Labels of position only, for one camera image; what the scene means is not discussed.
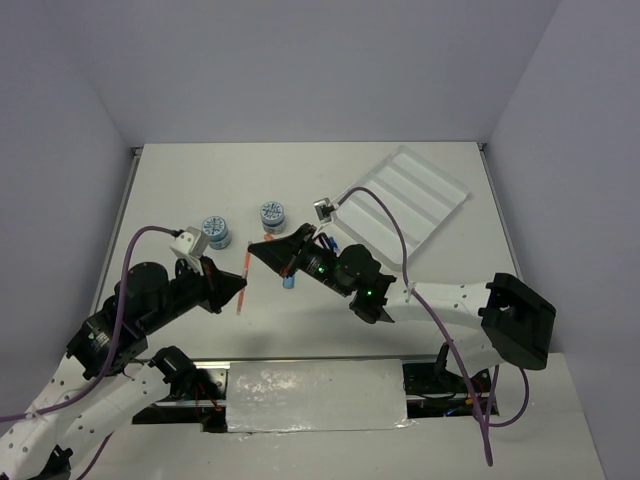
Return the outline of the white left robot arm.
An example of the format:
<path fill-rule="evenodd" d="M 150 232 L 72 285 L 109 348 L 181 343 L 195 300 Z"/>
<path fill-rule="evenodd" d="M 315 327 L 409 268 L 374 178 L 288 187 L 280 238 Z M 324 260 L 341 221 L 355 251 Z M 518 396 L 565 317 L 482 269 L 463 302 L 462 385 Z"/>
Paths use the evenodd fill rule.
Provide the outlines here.
<path fill-rule="evenodd" d="M 220 382 L 178 347 L 160 348 L 127 373 L 149 335 L 195 308 L 218 314 L 246 285 L 203 256 L 175 273 L 155 262 L 127 272 L 103 307 L 85 320 L 44 390 L 1 438 L 4 479 L 68 479 L 93 448 L 148 406 L 165 399 L 222 399 Z"/>

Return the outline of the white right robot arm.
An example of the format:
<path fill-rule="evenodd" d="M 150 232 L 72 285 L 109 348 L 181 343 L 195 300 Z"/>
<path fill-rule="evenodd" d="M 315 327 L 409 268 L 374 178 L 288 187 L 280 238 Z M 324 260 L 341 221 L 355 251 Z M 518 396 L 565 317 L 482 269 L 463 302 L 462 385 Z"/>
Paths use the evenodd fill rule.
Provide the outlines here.
<path fill-rule="evenodd" d="M 457 391 L 477 372 L 507 363 L 523 370 L 546 368 L 555 307 L 509 273 L 475 284 L 412 283 L 382 271 L 362 244 L 334 252 L 317 243 L 305 223 L 293 234 L 254 243 L 248 251 L 282 278 L 305 273 L 349 298 L 361 320 L 431 321 L 444 338 L 436 383 Z"/>

